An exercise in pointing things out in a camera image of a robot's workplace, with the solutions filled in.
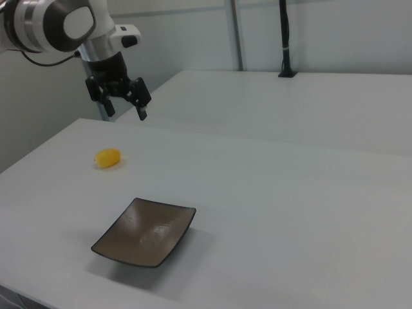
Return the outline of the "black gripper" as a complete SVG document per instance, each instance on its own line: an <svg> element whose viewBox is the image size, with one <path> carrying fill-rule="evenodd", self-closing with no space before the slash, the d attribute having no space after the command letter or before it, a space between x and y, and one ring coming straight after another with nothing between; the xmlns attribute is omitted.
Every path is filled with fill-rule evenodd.
<svg viewBox="0 0 412 309"><path fill-rule="evenodd" d="M146 107L151 101L151 94L143 78L131 80L127 75L127 67L122 53L103 61L86 62L90 70L85 80L90 98L103 105L107 116L115 114L112 97L127 97L127 101L134 105L141 121L147 117Z"/></svg>

